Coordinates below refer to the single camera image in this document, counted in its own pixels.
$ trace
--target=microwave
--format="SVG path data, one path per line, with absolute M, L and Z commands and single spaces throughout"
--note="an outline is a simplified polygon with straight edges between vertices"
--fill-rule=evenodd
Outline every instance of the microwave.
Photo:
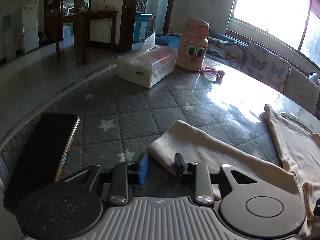
M 69 8 L 66 8 L 66 9 L 67 9 L 67 15 L 73 14 L 73 7 L 69 7 Z

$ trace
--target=smartphone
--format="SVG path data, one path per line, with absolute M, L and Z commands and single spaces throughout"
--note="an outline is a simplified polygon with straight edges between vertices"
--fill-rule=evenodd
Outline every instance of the smartphone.
M 79 122 L 74 114 L 41 115 L 10 177 L 3 200 L 6 209 L 14 213 L 23 197 L 61 178 Z

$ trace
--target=window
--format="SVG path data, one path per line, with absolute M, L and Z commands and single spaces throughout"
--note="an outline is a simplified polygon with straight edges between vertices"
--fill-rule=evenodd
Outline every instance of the window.
M 232 16 L 320 67 L 320 4 L 316 0 L 236 0 Z

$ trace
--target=gray ribbed panel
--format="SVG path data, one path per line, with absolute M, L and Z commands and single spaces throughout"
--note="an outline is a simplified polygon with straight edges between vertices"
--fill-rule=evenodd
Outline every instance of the gray ribbed panel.
M 92 231 L 74 240 L 209 239 L 247 240 L 228 231 L 211 208 L 195 206 L 186 197 L 135 197 L 124 207 L 110 208 Z

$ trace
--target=table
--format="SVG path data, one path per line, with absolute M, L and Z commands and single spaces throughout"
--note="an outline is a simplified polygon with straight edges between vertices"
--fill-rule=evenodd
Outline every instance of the table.
M 57 23 L 56 23 L 57 60 L 60 60 L 60 44 L 58 39 L 58 33 L 61 28 L 60 24 L 62 23 L 73 22 L 75 25 L 77 25 L 77 29 L 79 30 L 79 33 L 76 33 L 76 35 L 80 40 L 82 65 L 86 64 L 85 48 L 90 40 L 90 21 L 92 20 L 111 18 L 111 50 L 113 50 L 116 42 L 117 13 L 118 13 L 117 11 L 87 12 L 87 13 L 80 13 L 80 14 L 58 17 Z
M 278 113 L 296 116 L 311 132 L 320 132 L 318 119 L 273 88 L 214 60 L 206 58 L 204 64 L 225 71 L 221 84 L 212 84 L 202 76 L 198 79 L 199 73 L 176 67 L 147 89 L 119 78 L 116 67 L 105 67 L 90 81 L 78 83 L 70 93 L 64 95 L 62 91 L 60 100 L 57 98 L 49 107 L 43 104 L 47 108 L 35 109 L 15 127 L 42 111 L 77 114 L 82 124 L 67 157 L 65 175 L 92 164 L 112 168 L 122 158 L 135 162 L 140 153 L 178 119 L 248 154 L 281 166 L 268 125 L 261 118 L 265 104 Z M 19 132 L 7 134 L 8 143 L 0 152 L 0 161 L 2 157 L 8 169 L 0 174 L 5 183 L 36 121 L 37 118 Z M 133 194 L 148 197 L 192 195 L 192 189 L 179 185 L 176 177 L 151 157 L 148 170 L 143 188 Z

